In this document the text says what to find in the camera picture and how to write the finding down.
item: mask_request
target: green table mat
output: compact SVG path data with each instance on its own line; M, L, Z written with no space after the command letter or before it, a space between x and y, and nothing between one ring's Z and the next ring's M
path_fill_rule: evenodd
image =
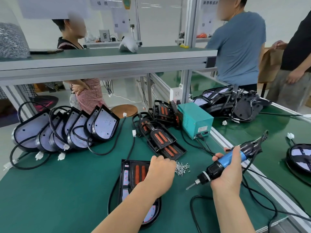
M172 53L172 52L192 52L204 51L204 48L182 48L180 46L149 46L139 47L137 54L153 54L153 53ZM31 55L27 59L0 59L0 62L5 61L31 61L31 60L51 60L51 59L66 59L66 58L80 58L80 57L96 57L96 56L115 56L115 55L132 55L129 51L119 51L119 48L99 48L99 49L85 49L85 50L65 50L57 54L48 55Z
M160 75L161 79L170 87L176 87L180 83L181 71L166 72ZM202 94L204 90L221 86L222 84L210 78L195 72L192 73L192 97ZM264 109L263 112L288 114L273 105ZM222 119L215 119L213 127L233 145L239 145L244 141L257 139L265 129L268 129L269 138L263 143L263 153L257 156L254 165L268 178L271 178L289 190L301 202L305 210L309 213L311 212L311 201L306 194L310 192L310 187L294 177L284 162L286 151L289 148L285 139L287 133L293 133L295 135L296 143L309 144L311 143L311 123L295 117L259 114L250 123L237 124L229 121L226 126L222 125ZM311 177L299 173L296 174L311 183Z
M179 162L188 163L191 172L186 172L183 177L175 176L172 188L162 197L158 219L144 232L196 232L190 199L198 194L212 196L209 184L185 190L199 172L212 163L211 156L184 144L180 132L170 130L188 150ZM132 140L131 118L127 118L115 150L106 156L81 151L67 154L62 161L57 161L57 155L53 155L37 169L10 169L0 181L1 232L90 233L107 216L108 196L120 174L121 159L127 157ZM94 150L105 152L113 142L98 145ZM212 138L207 142L214 152L222 151ZM152 155L144 138L136 138L131 159L149 161ZM20 165L33 165L34 160L34 155L29 155ZM251 177L247 178L252 188L264 193ZM243 187L241 199L255 229L265 227L273 212L256 204ZM271 206L266 199L259 199L266 206ZM203 232L220 232L213 201L196 200L194 209ZM277 220L284 218L285 215L279 215Z

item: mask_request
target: power outlet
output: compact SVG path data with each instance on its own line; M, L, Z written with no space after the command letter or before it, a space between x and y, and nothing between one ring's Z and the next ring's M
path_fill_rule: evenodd
M175 103L179 100L181 101L181 88L171 88L169 93L169 100L174 101Z

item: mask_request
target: gray shorts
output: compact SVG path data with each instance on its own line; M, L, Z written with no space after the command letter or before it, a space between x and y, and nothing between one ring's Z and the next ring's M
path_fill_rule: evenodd
M298 82L287 84L286 78L291 71L280 70L271 84L267 100L297 111L305 105L310 96L311 73L305 73Z
M76 94L70 95L69 102L70 102L70 106L75 107L78 110L81 110L79 102L78 102L77 97L76 97Z

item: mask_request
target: black trousers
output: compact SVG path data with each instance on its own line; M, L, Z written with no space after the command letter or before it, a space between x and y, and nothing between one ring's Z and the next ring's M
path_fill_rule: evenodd
M239 86L240 89L244 89L246 91L257 91L257 84L249 84L249 85L243 85Z

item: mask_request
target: electric screwdriver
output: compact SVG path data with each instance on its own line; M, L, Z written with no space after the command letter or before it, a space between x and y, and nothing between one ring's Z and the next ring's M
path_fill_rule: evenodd
M241 161L244 162L245 160L249 158L255 158L255 156L262 152L261 144L267 139L268 137L268 131L265 131L264 134L259 137L257 140L248 141L240 145L240 154L241 154ZM218 161L214 162L210 166L207 167L206 171L203 171L200 173L199 176L197 176L197 180L186 188L186 190L190 189L191 187L199 184L206 184L211 180L214 180L221 176L223 170L231 164L232 159L232 149L226 150L229 151L228 154L218 159Z

